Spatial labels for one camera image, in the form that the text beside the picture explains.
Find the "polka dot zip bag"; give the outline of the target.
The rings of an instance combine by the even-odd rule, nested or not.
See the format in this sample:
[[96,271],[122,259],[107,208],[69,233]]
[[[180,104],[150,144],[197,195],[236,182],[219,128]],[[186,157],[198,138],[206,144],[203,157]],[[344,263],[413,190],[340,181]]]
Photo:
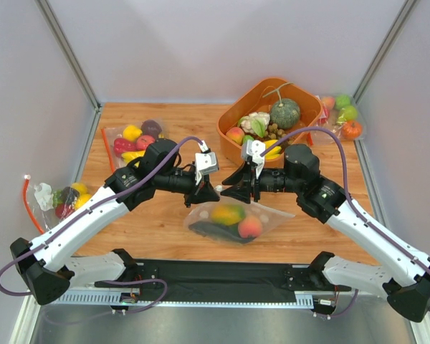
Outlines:
[[263,225],[262,235],[266,234],[267,232],[269,232],[273,229],[276,229],[277,227],[281,226],[283,223],[295,218],[294,214],[280,211],[277,209],[273,209],[273,208],[270,208],[268,206],[263,206],[261,204],[255,203],[255,202],[250,203],[250,204],[245,204],[245,203],[237,201],[235,199],[221,196],[220,200],[218,202],[207,202],[207,203],[199,204],[196,208],[191,210],[190,213],[188,214],[188,216],[185,218],[183,225],[187,229],[189,229],[188,226],[194,222],[197,222],[197,221],[210,221],[213,223],[213,221],[210,219],[211,210],[215,206],[222,205],[222,204],[234,204],[234,205],[242,206],[246,212],[246,216],[248,216],[248,215],[257,216]]

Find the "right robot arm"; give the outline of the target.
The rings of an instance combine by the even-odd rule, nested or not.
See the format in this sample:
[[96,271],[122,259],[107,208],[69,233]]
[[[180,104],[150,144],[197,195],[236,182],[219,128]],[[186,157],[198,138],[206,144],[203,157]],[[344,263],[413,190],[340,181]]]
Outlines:
[[285,150],[281,168],[265,168],[257,141],[242,148],[243,164],[223,180],[222,195],[246,204],[263,192],[296,194],[308,216],[351,238],[376,259],[367,265],[321,252],[310,265],[332,285],[381,297],[401,316],[415,323],[430,312],[430,255],[399,239],[365,211],[336,182],[320,173],[320,160],[303,144]]

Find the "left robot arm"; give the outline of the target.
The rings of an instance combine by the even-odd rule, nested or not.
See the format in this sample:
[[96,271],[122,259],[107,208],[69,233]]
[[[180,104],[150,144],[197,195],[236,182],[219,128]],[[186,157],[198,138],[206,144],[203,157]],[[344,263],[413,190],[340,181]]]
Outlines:
[[174,165],[179,148],[172,140],[158,139],[143,156],[117,169],[56,227],[31,241],[19,238],[11,244],[12,264],[39,305],[57,300],[73,287],[138,285],[138,264],[124,249],[96,257],[73,254],[110,223],[152,199],[157,190],[183,194],[187,207],[219,200],[209,180],[219,169],[215,152],[199,141],[200,151],[185,170]]

